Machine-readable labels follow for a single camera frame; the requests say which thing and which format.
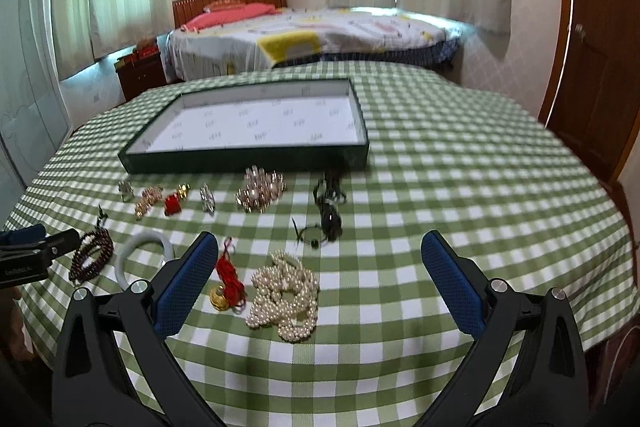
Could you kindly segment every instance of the pearl brooch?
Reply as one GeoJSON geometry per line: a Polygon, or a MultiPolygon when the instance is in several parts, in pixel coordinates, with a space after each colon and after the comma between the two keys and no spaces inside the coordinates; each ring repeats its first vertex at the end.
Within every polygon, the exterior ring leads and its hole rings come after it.
{"type": "Polygon", "coordinates": [[[318,277],[283,251],[271,253],[271,260],[273,266],[260,268],[252,277],[257,295],[246,325],[255,329],[273,324],[284,341],[305,340],[318,323],[318,277]],[[282,298],[283,292],[292,292],[293,300],[282,298]],[[302,321],[297,320],[300,314],[306,314],[302,321]]]}
{"type": "Polygon", "coordinates": [[[264,212],[287,190],[282,174],[267,174],[264,169],[258,169],[255,165],[246,170],[244,181],[244,187],[236,192],[236,203],[242,206],[247,214],[255,210],[264,212]]]}

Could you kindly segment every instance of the silver brooch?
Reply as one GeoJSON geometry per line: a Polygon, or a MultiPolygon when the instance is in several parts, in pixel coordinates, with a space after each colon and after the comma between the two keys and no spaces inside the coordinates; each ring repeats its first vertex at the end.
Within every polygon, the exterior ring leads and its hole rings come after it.
{"type": "Polygon", "coordinates": [[[246,170],[244,180],[246,184],[236,193],[236,202],[247,213],[256,210],[264,212],[287,190],[282,174],[267,174],[264,169],[258,169],[255,165],[246,170]]]}
{"type": "Polygon", "coordinates": [[[204,184],[200,188],[200,199],[202,200],[202,211],[211,215],[215,214],[216,200],[211,193],[209,185],[204,184]]]}
{"type": "Polygon", "coordinates": [[[131,183],[128,181],[124,180],[118,183],[118,191],[123,203],[128,203],[133,199],[133,188],[131,188],[131,183]]]}

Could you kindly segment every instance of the red string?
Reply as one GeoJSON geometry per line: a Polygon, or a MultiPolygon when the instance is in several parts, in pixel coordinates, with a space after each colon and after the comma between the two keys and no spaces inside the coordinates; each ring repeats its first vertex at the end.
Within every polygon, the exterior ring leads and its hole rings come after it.
{"type": "Polygon", "coordinates": [[[230,307],[244,306],[246,297],[244,294],[244,284],[238,280],[236,268],[231,264],[229,259],[229,247],[231,246],[231,238],[227,237],[224,242],[225,250],[218,259],[216,270],[220,280],[225,285],[224,296],[230,307]]]}

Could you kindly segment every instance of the green gingham tablecloth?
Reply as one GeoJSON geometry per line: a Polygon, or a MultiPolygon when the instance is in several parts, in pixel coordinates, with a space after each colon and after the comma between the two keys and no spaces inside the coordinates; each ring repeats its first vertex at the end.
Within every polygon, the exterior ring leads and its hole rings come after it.
{"type": "MultiPolygon", "coordinates": [[[[254,297],[251,275],[268,252],[302,256],[320,276],[318,327],[300,344],[279,340],[275,328],[252,331],[240,315],[216,312],[198,298],[182,330],[167,344],[197,391],[233,426],[409,426],[449,381],[471,344],[447,312],[420,261],[422,236],[442,232],[489,278],[517,291],[564,288],[585,349],[625,324],[639,307],[629,231],[598,182],[516,103],[463,89],[418,68],[373,62],[321,63],[240,74],[146,92],[94,118],[34,180],[7,228],[43,222],[49,233],[81,232],[95,224],[97,206],[110,216],[116,251],[132,234],[164,232],[178,255],[202,230],[236,241],[233,261],[254,297]],[[311,190],[318,174],[286,176],[289,191],[265,214],[245,214],[234,194],[240,174],[132,176],[143,187],[188,182],[184,210],[162,206],[136,222],[117,184],[126,172],[116,155],[179,92],[292,78],[353,79],[370,137],[369,169],[347,176],[340,207],[344,234],[312,251],[296,245],[291,217],[315,224],[311,190]],[[198,188],[207,182],[218,209],[202,212],[198,188]]],[[[130,281],[151,279],[159,248],[138,250],[126,264],[130,281]]],[[[47,281],[23,288],[20,307],[38,351],[53,363],[73,286],[70,255],[54,262],[47,281]]],[[[114,293],[110,264],[86,285],[114,293]]],[[[129,375],[144,403],[158,407],[122,335],[129,375]]],[[[499,399],[515,363],[514,337],[482,408],[499,399]]]]}

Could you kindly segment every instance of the wooden cabinet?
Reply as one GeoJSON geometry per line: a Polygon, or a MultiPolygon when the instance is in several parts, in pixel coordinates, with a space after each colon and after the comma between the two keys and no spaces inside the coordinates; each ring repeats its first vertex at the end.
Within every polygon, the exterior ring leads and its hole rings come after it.
{"type": "Polygon", "coordinates": [[[116,65],[120,86],[127,102],[147,89],[166,86],[160,53],[149,55],[133,62],[116,65]]]}

